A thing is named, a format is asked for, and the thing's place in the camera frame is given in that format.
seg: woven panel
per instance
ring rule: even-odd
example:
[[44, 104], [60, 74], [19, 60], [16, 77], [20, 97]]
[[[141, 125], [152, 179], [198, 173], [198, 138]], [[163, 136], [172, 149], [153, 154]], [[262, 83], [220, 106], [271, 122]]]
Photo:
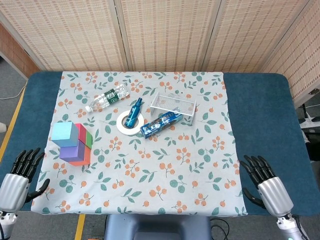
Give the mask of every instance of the woven panel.
[[206, 71], [255, 72], [305, 0], [227, 0]]
[[320, 2], [305, 11], [271, 57], [266, 73], [287, 77], [293, 99], [320, 79]]
[[133, 70], [199, 70], [215, 3], [121, 0]]
[[24, 49], [0, 24], [0, 52], [27, 78], [39, 71]]
[[49, 71], [124, 70], [109, 8], [106, 0], [0, 2], [0, 11]]

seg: white tablecloth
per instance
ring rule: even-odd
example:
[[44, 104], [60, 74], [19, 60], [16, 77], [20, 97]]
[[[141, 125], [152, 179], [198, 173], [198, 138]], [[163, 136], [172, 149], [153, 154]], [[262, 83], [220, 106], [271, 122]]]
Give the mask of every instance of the white tablecloth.
[[[102, 112], [85, 111], [95, 96], [119, 84], [131, 88], [128, 98]], [[121, 134], [116, 119], [138, 97], [145, 122], [157, 117], [149, 108], [156, 92], [196, 100], [192, 124], [184, 118], [150, 139]], [[93, 136], [91, 164], [59, 159], [50, 130], [37, 188], [46, 178], [50, 185], [31, 210], [246, 215], [227, 99], [222, 72], [63, 72], [51, 128], [82, 123]]]

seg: black cable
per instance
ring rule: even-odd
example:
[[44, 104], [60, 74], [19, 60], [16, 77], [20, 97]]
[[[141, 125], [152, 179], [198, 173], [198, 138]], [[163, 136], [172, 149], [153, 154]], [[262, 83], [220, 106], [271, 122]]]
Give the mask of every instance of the black cable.
[[1, 222], [0, 222], [0, 232], [1, 232], [1, 240], [5, 240], [5, 233], [4, 233], [4, 230], [2, 229]]
[[304, 118], [307, 119], [308, 118], [308, 114], [307, 114], [307, 110], [306, 110], [306, 105], [302, 104], [302, 108], [303, 108]]
[[291, 216], [292, 216], [293, 219], [295, 220], [296, 225], [297, 225], [297, 227], [298, 227], [298, 229], [299, 229], [302, 237], [303, 237], [305, 240], [309, 240], [309, 239], [307, 238], [307, 236], [304, 234], [304, 232], [302, 231], [302, 229], [301, 229], [300, 217], [299, 217], [298, 215], [294, 215], [294, 214], [292, 214]]
[[106, 232], [107, 219], [108, 219], [108, 215], [106, 215], [106, 217], [105, 217], [105, 221], [104, 221], [104, 232]]
[[228, 235], [229, 235], [229, 232], [230, 232], [230, 225], [228, 224], [228, 222], [227, 222], [226, 220], [221, 219], [221, 218], [213, 218], [213, 219], [210, 220], [210, 222], [213, 221], [213, 220], [222, 221], [222, 222], [224, 222], [224, 223], [228, 226], [228, 231], [227, 231], [227, 232], [226, 232], [221, 226], [216, 225], [216, 224], [212, 225], [212, 227], [211, 227], [211, 230], [212, 230], [212, 228], [214, 228], [214, 227], [220, 228], [220, 229], [223, 231], [223, 233], [224, 233], [224, 239], [223, 239], [223, 240], [228, 240]]

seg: blue wrapper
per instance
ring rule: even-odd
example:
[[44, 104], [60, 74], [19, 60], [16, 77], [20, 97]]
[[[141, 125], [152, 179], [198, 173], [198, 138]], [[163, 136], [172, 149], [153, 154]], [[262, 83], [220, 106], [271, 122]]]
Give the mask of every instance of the blue wrapper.
[[144, 135], [144, 137], [148, 138], [154, 135], [155, 133], [162, 131], [168, 126], [175, 124], [176, 122], [180, 121], [182, 118], [183, 118], [182, 114], [168, 111], [165, 114], [158, 117], [156, 120], [152, 122], [148, 122], [147, 124], [143, 125], [140, 128], [140, 130], [141, 130], [141, 133]]

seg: yellow floor stripe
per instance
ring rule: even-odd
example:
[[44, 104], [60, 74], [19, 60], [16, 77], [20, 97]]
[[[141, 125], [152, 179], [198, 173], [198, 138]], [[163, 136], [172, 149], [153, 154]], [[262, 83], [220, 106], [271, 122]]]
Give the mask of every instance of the yellow floor stripe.
[[12, 133], [12, 131], [14, 129], [14, 126], [15, 126], [15, 123], [16, 123], [16, 120], [17, 120], [17, 117], [18, 117], [18, 113], [20, 111], [21, 103], [22, 103], [22, 100], [24, 98], [24, 94], [25, 94], [25, 89], [23, 89], [23, 91], [21, 93], [20, 100], [18, 102], [18, 105], [15, 108], [14, 114], [13, 114], [11, 122], [10, 122], [10, 125], [9, 125], [9, 127], [8, 127], [8, 129], [6, 131], [6, 134], [4, 136], [2, 145], [0, 147], [0, 163], [2, 161], [2, 158], [3, 158], [4, 154], [5, 154], [5, 150], [6, 150], [6, 147], [8, 145], [11, 133]]
[[76, 227], [74, 240], [81, 240], [82, 232], [84, 230], [84, 225], [85, 225], [85, 219], [86, 219], [86, 215], [85, 214], [80, 214], [79, 215], [78, 225]]

